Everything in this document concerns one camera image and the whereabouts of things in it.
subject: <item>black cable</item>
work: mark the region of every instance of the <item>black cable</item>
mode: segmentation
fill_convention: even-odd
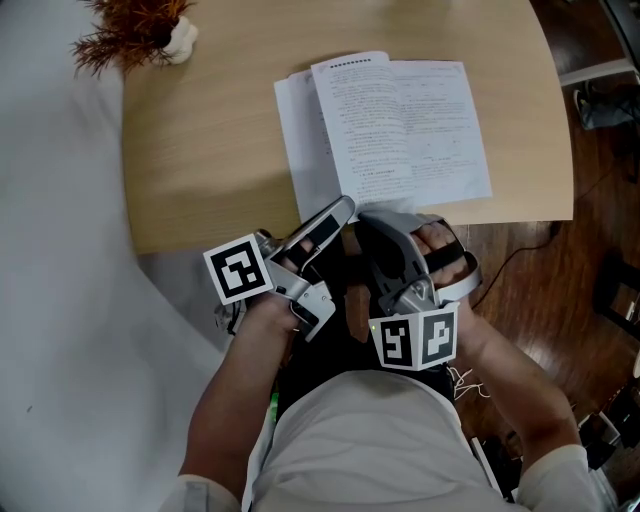
[[[591,185],[591,187],[589,187],[589,189],[588,189],[584,194],[581,194],[581,195],[579,195],[578,197],[576,197],[576,198],[573,200],[573,202],[574,202],[574,203],[577,203],[578,201],[580,201],[580,200],[581,200],[581,199],[583,199],[584,197],[588,196],[588,195],[591,193],[591,191],[592,191],[594,188],[596,188],[598,185],[600,185],[600,183],[602,183],[602,181],[603,181],[605,178],[608,178],[609,176],[611,176],[611,175],[613,174],[613,171],[614,171],[614,169],[611,169],[610,171],[605,172],[602,176],[600,176],[600,178],[598,178],[598,180],[597,180],[593,185]]]
[[[595,190],[595,188],[600,185],[600,183],[602,183],[604,181],[605,178],[611,176],[611,174],[613,174],[613,171],[615,169],[611,169],[610,171],[605,172],[602,176],[600,176],[600,178],[598,178],[598,180],[591,185],[591,187],[589,187],[589,189],[584,193],[579,195],[576,199],[573,200],[573,203],[577,203],[578,201],[580,201],[581,199],[584,199],[587,195],[589,195],[593,190]],[[489,283],[489,286],[487,287],[487,289],[485,290],[485,292],[482,294],[482,297],[480,297],[480,299],[478,300],[478,302],[476,302],[473,306],[472,309],[477,308],[480,303],[485,299],[485,297],[489,294],[489,292],[491,291],[491,288],[493,288],[493,285],[496,283],[496,281],[498,280],[498,278],[500,277],[500,274],[502,273],[502,271],[504,270],[504,268],[507,266],[507,264],[513,259],[513,257],[520,253],[520,252],[524,252],[524,251],[537,251],[538,249],[544,249],[545,247],[547,247],[549,244],[551,244],[551,242],[553,242],[553,239],[556,237],[556,235],[560,232],[560,222],[558,221],[554,221],[551,223],[551,226],[549,227],[549,239],[544,242],[543,244],[540,245],[536,245],[534,247],[520,247],[520,249],[516,249],[515,251],[513,251],[506,260],[504,260],[504,263],[500,266],[500,268],[498,269],[498,272],[496,273],[495,277],[493,278],[493,280],[491,281],[491,283]]]
[[[231,320],[229,321],[229,324],[227,325],[227,332],[229,334],[231,334],[232,336],[235,336],[236,333],[233,330],[233,328],[236,326],[236,322],[238,321],[238,317],[240,316],[240,302],[234,302],[232,304],[232,310],[231,310]]]
[[[544,249],[545,247],[549,246],[549,244],[551,244],[551,242],[553,242],[553,239],[556,237],[555,234],[551,234],[549,233],[549,239],[540,245],[536,245],[535,247],[520,247],[520,249],[516,249],[515,251],[513,251],[509,257],[504,260],[504,263],[502,264],[502,266],[498,269],[498,272],[496,273],[495,277],[493,278],[493,280],[491,281],[491,283],[489,284],[489,286],[487,287],[487,289],[484,291],[484,293],[482,294],[482,297],[480,297],[480,299],[478,300],[478,302],[476,302],[473,306],[472,309],[476,309],[480,303],[485,299],[485,297],[489,294],[489,292],[491,291],[491,288],[493,288],[493,285],[496,284],[496,281],[498,280],[498,278],[500,277],[500,274],[502,273],[502,271],[504,270],[504,268],[507,266],[507,264],[513,259],[513,257],[520,253],[520,252],[524,252],[524,251],[537,251],[538,249]]]

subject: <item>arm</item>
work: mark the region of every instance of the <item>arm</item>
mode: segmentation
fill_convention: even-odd
[[[423,226],[414,233],[423,254],[454,241],[443,226]],[[446,286],[468,272],[464,259],[432,275]],[[491,393],[500,414],[520,436],[523,471],[555,448],[581,444],[571,406],[540,366],[509,342],[484,319],[476,316],[467,298],[458,309],[458,353]]]
[[[249,455],[260,435],[280,361],[298,325],[289,301],[260,297],[247,311],[198,403],[180,474],[209,478],[242,501]]]

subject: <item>shoulder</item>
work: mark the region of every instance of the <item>shoulder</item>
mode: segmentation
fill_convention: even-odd
[[[556,448],[525,471],[517,501],[535,512],[604,510],[589,476],[587,453],[575,444]]]

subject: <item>wooden table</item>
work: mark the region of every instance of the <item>wooden table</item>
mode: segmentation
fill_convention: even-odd
[[[433,208],[452,224],[570,219],[558,77],[527,0],[200,0],[185,64],[125,89],[124,172],[139,253],[213,247],[299,224],[273,83],[337,55],[460,60],[493,198]]]

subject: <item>white shirt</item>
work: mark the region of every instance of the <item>white shirt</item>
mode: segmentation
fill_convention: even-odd
[[[603,510],[587,471],[584,448],[558,448],[522,476],[519,504],[507,504],[489,486],[444,397],[400,375],[347,372],[283,414],[253,510]],[[161,512],[239,509],[222,486],[182,476]]]

